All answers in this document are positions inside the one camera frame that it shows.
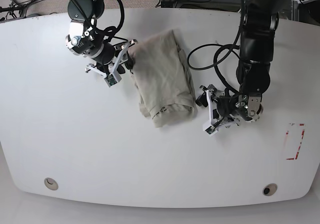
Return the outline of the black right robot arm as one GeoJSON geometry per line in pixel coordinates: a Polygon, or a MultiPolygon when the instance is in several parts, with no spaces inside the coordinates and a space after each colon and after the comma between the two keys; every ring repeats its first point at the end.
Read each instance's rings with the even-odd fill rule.
{"type": "Polygon", "coordinates": [[[117,44],[112,39],[120,31],[125,20],[125,10],[121,0],[117,0],[120,9],[118,26],[105,29],[97,27],[97,20],[105,9],[105,0],[69,0],[67,13],[71,18],[69,33],[66,36],[66,47],[75,55],[93,60],[86,66],[85,72],[95,72],[111,87],[121,81],[121,75],[131,70],[134,61],[128,49],[138,41],[119,37],[117,44]]]}

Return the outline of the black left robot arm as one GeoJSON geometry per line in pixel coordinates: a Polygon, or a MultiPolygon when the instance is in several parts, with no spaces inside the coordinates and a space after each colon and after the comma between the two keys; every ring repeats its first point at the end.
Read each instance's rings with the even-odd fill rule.
{"type": "Polygon", "coordinates": [[[203,130],[210,136],[222,128],[239,126],[241,121],[257,121],[262,112],[263,93],[270,86],[270,63],[274,55],[275,32],[279,12],[290,0],[240,0],[241,18],[232,44],[218,45],[213,63],[216,75],[225,86],[223,91],[214,85],[201,86],[203,91],[196,104],[208,108],[209,120],[203,130]],[[218,65],[231,53],[237,54],[236,78],[239,89],[233,88],[221,74],[218,65]]]}

